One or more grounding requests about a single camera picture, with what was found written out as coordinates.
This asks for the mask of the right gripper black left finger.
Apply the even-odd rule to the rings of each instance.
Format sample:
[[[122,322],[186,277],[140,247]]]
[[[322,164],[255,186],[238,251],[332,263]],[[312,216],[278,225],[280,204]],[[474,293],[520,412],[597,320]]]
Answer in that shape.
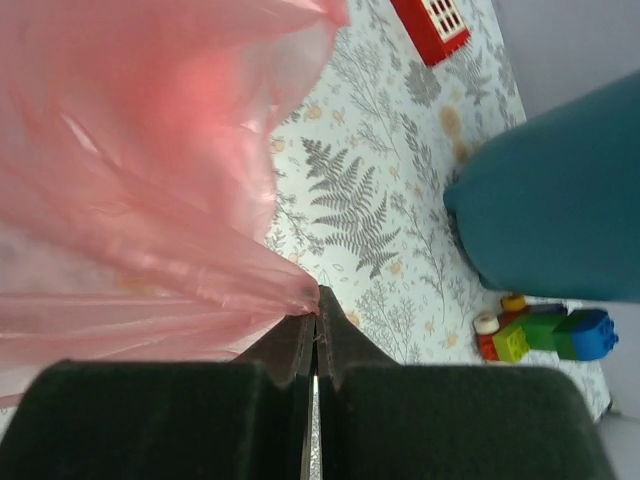
[[[313,316],[230,362],[58,362],[1,442],[5,479],[305,479]]]

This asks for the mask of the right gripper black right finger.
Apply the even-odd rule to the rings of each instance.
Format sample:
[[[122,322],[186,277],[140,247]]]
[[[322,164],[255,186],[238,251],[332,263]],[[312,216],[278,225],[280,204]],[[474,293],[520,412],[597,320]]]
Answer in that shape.
[[[574,382],[546,367],[402,365],[328,287],[316,319],[327,479],[611,479]]]

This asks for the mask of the red plastic trash bag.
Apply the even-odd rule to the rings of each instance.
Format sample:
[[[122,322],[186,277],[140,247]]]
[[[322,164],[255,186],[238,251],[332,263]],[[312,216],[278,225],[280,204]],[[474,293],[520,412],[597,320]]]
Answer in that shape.
[[[269,139],[347,22],[343,1],[2,3],[2,221],[161,290],[3,294],[3,407],[63,358],[214,359],[318,311],[264,243]]]

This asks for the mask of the teal plastic trash bin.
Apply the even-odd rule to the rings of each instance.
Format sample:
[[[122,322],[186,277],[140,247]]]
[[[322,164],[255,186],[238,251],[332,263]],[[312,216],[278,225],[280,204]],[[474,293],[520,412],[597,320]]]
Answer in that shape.
[[[485,287],[637,302],[638,76],[488,141],[443,201]]]

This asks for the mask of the colourful toy block car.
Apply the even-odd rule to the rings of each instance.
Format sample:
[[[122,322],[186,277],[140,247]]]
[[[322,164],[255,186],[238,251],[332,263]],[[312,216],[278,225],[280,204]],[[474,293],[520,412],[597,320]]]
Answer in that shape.
[[[619,343],[615,323],[604,309],[570,310],[562,303],[531,304],[506,295],[501,311],[473,321],[476,346],[488,362],[518,363],[531,351],[559,359],[590,362],[605,358]]]

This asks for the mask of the floral patterned table mat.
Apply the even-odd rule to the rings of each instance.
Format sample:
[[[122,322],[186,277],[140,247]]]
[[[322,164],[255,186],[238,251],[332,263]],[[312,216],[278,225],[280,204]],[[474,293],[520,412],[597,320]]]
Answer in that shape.
[[[442,201],[457,173],[455,141],[475,131],[479,105],[463,103],[460,122],[445,119],[442,111],[460,79],[426,69],[389,2],[343,2],[348,22],[317,83],[270,135],[277,204],[265,246],[312,276],[319,292],[331,289],[347,319],[399,364],[509,367],[476,356],[473,320],[494,297],[466,265]],[[27,235],[25,260],[4,268],[8,278],[53,279],[40,242],[52,252],[90,259]],[[161,292],[95,263],[100,272],[144,289],[143,295],[111,288],[98,294]],[[313,316],[311,400],[319,402],[319,312],[320,298],[317,312],[284,316],[214,359],[63,358],[28,388],[65,360],[230,362],[282,319]]]

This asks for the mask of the red white window toy block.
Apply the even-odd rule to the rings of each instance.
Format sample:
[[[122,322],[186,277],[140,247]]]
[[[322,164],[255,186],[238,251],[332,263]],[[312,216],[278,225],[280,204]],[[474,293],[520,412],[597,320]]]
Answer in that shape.
[[[451,57],[471,38],[453,0],[392,0],[391,4],[429,67]]]

